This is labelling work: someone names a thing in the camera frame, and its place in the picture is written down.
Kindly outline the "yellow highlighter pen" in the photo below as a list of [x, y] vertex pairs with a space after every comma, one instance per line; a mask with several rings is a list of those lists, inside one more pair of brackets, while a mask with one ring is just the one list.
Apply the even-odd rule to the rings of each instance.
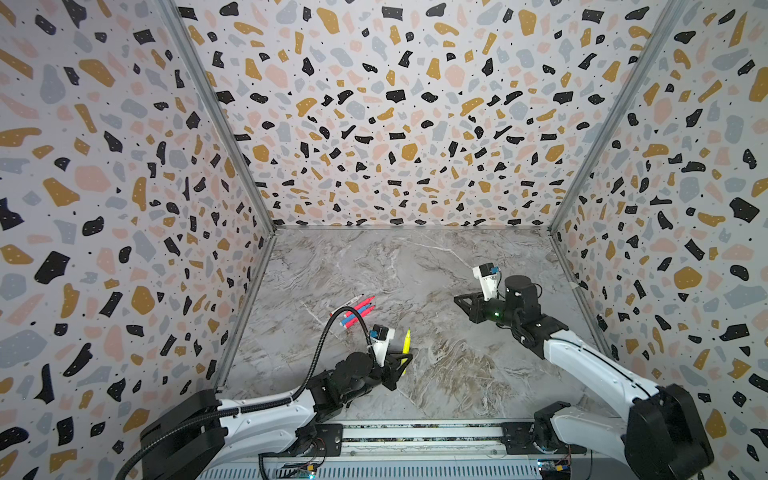
[[406, 371], [406, 367], [411, 362], [412, 358], [410, 357], [410, 348], [411, 348], [411, 330], [408, 329], [404, 338], [403, 347], [402, 347], [402, 354], [404, 357], [401, 359], [401, 374], [404, 375]]

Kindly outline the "pink highlighter pen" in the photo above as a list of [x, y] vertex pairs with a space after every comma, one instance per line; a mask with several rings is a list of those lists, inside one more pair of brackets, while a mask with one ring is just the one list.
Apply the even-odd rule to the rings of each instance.
[[366, 315], [371, 313], [374, 308], [375, 308], [375, 306], [373, 304], [368, 304], [364, 309], [359, 311], [359, 316], [360, 317], [365, 317]]

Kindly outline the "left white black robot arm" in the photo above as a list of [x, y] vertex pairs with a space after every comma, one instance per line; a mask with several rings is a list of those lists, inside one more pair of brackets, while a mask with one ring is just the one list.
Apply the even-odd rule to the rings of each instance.
[[320, 424], [378, 386], [397, 388], [413, 359], [388, 353], [382, 363], [353, 352], [311, 377], [303, 390], [248, 401], [194, 394], [145, 427], [141, 447], [118, 470], [140, 467], [145, 479], [194, 479], [207, 468], [251, 456], [297, 456], [322, 438]]

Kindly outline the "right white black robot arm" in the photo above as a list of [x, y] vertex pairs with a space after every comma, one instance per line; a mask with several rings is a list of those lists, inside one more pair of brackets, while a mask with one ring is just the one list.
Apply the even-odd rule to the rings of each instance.
[[492, 322], [523, 347], [563, 369], [613, 411], [608, 417], [567, 402], [537, 411], [530, 444], [544, 454], [571, 445], [627, 465], [639, 479], [689, 479], [709, 467], [714, 452], [690, 393], [662, 386], [603, 355], [569, 327], [545, 314], [539, 288], [527, 276], [482, 276], [480, 291], [454, 303], [474, 324]]

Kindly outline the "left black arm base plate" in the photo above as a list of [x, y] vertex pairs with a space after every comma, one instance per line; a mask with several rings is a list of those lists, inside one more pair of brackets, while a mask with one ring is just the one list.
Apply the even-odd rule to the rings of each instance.
[[343, 445], [344, 426], [341, 423], [310, 424], [296, 431], [296, 438], [282, 450], [272, 448], [266, 456], [298, 457], [306, 453], [324, 457], [339, 457]]

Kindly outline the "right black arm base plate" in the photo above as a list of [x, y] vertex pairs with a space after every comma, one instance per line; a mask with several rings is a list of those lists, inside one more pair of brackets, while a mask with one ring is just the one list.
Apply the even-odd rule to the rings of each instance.
[[560, 455], [568, 453], [587, 454], [588, 450], [579, 445], [566, 445], [554, 437], [543, 437], [537, 433], [536, 424], [527, 422], [503, 422], [500, 441], [507, 455]]

